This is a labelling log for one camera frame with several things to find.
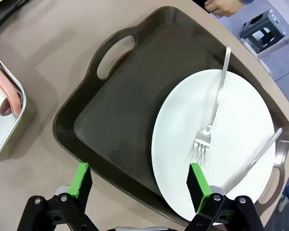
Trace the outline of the person's right hand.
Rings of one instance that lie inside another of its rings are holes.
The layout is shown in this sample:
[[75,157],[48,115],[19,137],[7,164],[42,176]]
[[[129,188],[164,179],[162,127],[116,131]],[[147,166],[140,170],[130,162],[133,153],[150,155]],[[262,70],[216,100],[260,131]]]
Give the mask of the person's right hand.
[[218,17],[230,17],[236,14],[244,3],[240,0],[207,0],[205,10]]

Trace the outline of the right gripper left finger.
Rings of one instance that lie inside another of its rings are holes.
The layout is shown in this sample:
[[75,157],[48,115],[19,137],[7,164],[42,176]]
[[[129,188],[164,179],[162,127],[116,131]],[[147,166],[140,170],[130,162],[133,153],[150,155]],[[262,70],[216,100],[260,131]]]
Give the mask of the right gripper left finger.
[[72,231],[98,230],[85,214],[91,187],[90,165],[80,163],[66,192],[54,195],[49,200],[40,195],[28,199],[17,229],[53,231],[57,225],[67,224]]

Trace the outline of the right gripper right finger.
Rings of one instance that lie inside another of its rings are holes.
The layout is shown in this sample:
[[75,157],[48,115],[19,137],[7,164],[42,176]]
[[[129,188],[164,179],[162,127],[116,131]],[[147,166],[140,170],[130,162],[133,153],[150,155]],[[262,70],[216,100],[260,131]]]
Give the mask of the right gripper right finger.
[[190,164],[186,184],[196,212],[187,231],[209,231],[214,223],[223,224],[227,231],[264,230],[252,200],[246,195],[231,200],[212,192],[199,164]]

